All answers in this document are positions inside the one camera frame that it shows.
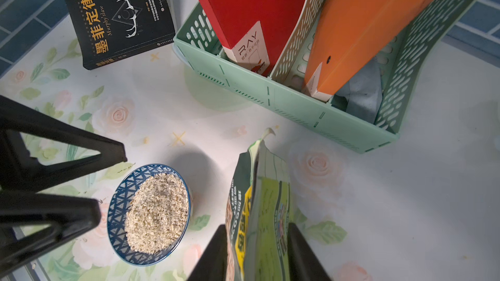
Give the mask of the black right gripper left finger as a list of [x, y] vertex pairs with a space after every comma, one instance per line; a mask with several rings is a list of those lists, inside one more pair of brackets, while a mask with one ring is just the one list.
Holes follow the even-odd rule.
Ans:
[[227, 270], [227, 233], [218, 226], [187, 281], [224, 281]]

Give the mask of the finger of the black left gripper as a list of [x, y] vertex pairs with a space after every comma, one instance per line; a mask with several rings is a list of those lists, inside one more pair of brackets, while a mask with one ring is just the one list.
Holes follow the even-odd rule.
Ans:
[[39, 192], [127, 160], [122, 143], [1, 97], [1, 189]]
[[96, 199], [1, 191], [1, 276], [95, 229], [101, 218]]

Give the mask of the black book with antlers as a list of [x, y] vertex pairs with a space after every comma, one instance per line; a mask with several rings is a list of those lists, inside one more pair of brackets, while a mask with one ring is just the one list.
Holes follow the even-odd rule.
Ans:
[[167, 0], [65, 0], [83, 67], [101, 66], [173, 43]]

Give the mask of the blue patterned ceramic bowl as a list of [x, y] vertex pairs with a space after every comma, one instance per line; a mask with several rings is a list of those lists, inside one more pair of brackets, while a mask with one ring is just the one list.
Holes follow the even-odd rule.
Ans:
[[166, 259], [187, 231], [191, 193], [167, 165], [143, 165], [119, 183], [109, 204], [108, 237], [118, 257], [135, 266]]

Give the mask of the grey paper in organizer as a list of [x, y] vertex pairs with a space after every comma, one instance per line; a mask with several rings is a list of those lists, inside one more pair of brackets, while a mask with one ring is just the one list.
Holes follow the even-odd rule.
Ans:
[[346, 112], [373, 124], [382, 103], [382, 80], [376, 58], [372, 58], [337, 93], [347, 100]]

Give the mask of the red file folder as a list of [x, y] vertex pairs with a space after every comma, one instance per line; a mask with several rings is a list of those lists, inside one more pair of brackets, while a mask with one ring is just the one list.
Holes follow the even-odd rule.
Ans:
[[267, 76], [277, 64], [305, 0], [199, 0], [227, 57]]

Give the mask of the green oats bag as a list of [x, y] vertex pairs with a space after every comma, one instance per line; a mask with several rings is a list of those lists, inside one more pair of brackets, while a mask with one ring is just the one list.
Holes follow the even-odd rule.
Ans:
[[226, 280], [290, 280], [290, 207], [288, 166], [260, 138], [240, 154], [230, 186]]

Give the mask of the mint green file organizer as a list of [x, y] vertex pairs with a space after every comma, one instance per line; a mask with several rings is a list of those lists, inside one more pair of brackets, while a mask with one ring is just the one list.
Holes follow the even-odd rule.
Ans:
[[179, 29], [174, 50], [200, 78], [364, 154], [399, 138], [425, 61], [477, 0], [433, 0], [397, 35], [392, 51], [386, 54], [387, 61], [380, 65], [383, 98], [372, 124], [348, 114], [338, 100], [322, 103], [289, 87], [292, 76], [299, 75], [299, 67], [305, 64], [323, 1], [308, 0], [305, 21], [268, 77], [229, 61], [201, 5], [195, 5]]

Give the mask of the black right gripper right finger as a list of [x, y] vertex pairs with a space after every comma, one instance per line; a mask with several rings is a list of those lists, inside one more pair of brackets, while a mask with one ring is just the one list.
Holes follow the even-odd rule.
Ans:
[[293, 222], [289, 224], [288, 229], [288, 254], [291, 280], [332, 280]]

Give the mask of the oats heap in bowl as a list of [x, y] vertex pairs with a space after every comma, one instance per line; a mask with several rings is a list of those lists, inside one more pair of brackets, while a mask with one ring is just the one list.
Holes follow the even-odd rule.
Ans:
[[174, 174], [148, 178], [135, 193], [126, 214], [125, 232], [134, 252], [155, 254], [175, 242], [190, 216], [188, 191]]

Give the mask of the orange file folder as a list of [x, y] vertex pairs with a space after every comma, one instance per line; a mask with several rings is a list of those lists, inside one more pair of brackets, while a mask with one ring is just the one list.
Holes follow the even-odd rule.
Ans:
[[326, 0], [303, 92], [326, 102], [433, 0]]

